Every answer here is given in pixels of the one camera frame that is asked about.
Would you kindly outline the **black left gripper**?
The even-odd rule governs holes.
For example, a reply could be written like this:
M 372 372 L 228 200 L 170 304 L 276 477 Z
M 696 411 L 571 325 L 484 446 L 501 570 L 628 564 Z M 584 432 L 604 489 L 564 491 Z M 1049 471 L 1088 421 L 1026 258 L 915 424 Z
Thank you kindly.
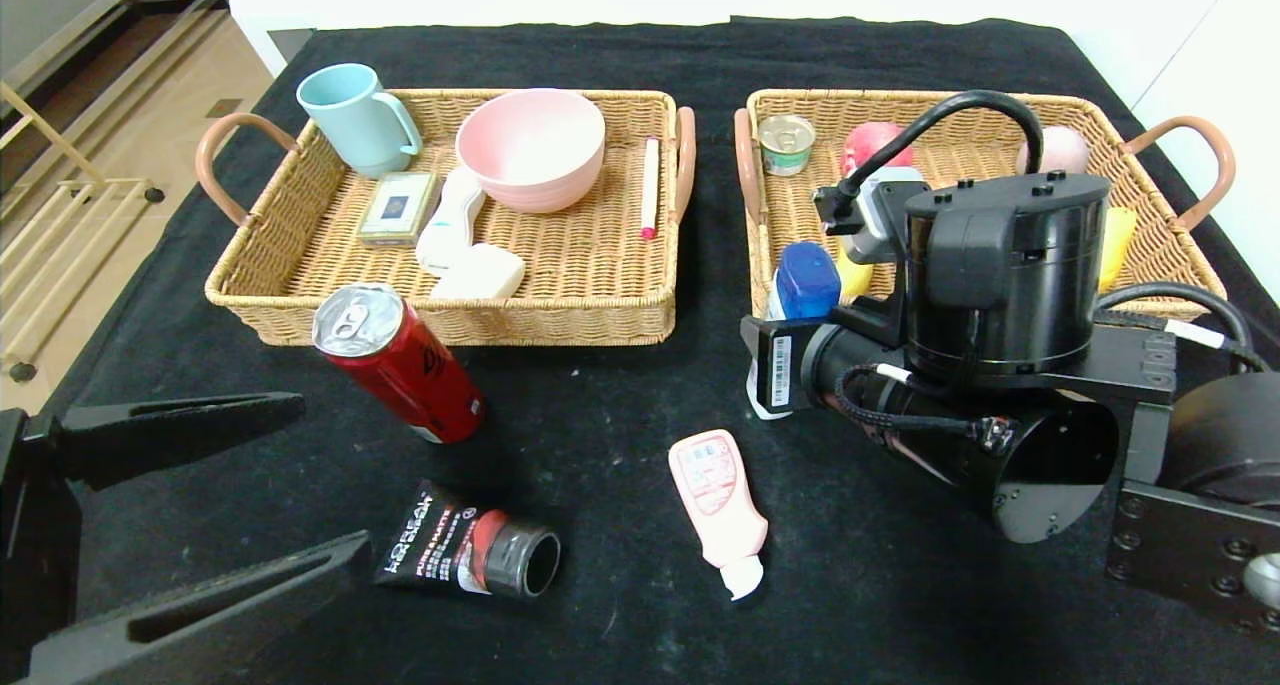
M 82 525 L 68 481 L 101 492 L 247 444 L 305 412 L 291 392 L 77 406 L 61 416 L 4 410 L 3 681 L 215 684 L 357 589 L 372 562 L 366 530 L 64 629 L 76 617 Z

